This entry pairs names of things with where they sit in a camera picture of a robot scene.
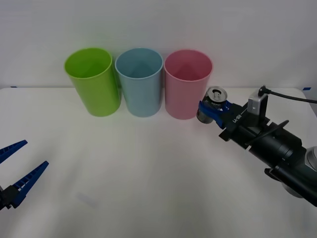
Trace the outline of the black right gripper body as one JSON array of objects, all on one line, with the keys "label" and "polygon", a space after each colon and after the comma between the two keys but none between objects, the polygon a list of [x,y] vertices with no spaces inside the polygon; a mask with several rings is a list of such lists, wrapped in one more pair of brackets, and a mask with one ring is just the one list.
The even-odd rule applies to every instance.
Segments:
[{"label": "black right gripper body", "polygon": [[244,149],[251,145],[250,141],[266,127],[269,118],[259,117],[247,111],[247,104],[232,104],[227,112],[220,115],[223,129],[219,137],[224,141],[232,140]]}]

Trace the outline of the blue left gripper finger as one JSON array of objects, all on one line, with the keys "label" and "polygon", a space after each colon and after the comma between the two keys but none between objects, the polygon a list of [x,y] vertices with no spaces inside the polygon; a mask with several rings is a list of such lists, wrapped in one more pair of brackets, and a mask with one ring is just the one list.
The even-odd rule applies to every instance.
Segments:
[{"label": "blue left gripper finger", "polygon": [[4,189],[3,208],[17,208],[25,199],[27,193],[30,191],[48,165],[48,161],[44,161],[19,181]]},{"label": "blue left gripper finger", "polygon": [[28,142],[26,140],[19,141],[17,143],[11,144],[7,147],[0,149],[0,163],[8,159],[12,154],[17,152],[20,148],[25,146]]}]

